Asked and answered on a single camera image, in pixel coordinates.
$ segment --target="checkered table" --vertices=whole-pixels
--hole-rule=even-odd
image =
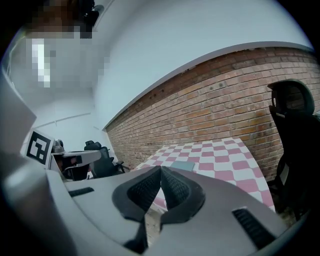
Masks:
[[[267,182],[254,157],[240,138],[223,138],[163,146],[133,171],[150,166],[171,166],[174,161],[194,162],[193,172],[229,182],[275,211]],[[162,189],[154,203],[167,210]]]

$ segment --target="blurred object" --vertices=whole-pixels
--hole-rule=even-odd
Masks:
[[[104,11],[94,0],[49,0],[26,28],[32,33],[70,32],[80,28],[81,38],[91,38],[92,29]]]
[[[279,212],[290,207],[299,220],[310,208],[315,189],[308,174],[312,175],[314,168],[319,167],[320,121],[313,115],[313,97],[301,81],[288,79],[268,87],[272,89],[269,110],[284,150],[276,177],[268,185],[283,203],[284,208]]]

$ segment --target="white wall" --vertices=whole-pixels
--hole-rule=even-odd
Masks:
[[[99,141],[110,149],[110,156],[115,156],[107,133],[96,126],[91,88],[39,88],[21,96],[37,116],[32,127],[61,139],[66,151],[81,151],[86,141]],[[28,136],[20,151],[22,154],[27,141]]]
[[[92,37],[109,48],[126,21],[147,1],[149,0],[95,0],[96,5],[104,6],[104,13],[94,25],[95,33]]]
[[[110,48],[104,76],[94,88],[98,127],[188,68],[268,46],[312,48],[292,17],[271,0],[149,0]]]

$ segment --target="desk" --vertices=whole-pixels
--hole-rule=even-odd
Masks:
[[[240,138],[228,137],[220,140],[166,145],[134,170],[150,166],[169,167],[174,161],[194,162],[193,172],[229,182],[275,212],[267,182],[256,160]],[[154,203],[167,211],[162,189]]]

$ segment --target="chair headrest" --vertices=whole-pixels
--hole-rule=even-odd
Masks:
[[[287,79],[268,85],[272,89],[272,105],[277,112],[304,112],[313,114],[315,103],[312,94],[304,83],[296,79]]]
[[[99,150],[101,149],[101,144],[99,142],[91,143],[84,147],[84,150]]]
[[[88,146],[88,145],[93,144],[93,143],[94,142],[92,140],[88,140],[88,141],[85,142],[85,145]]]

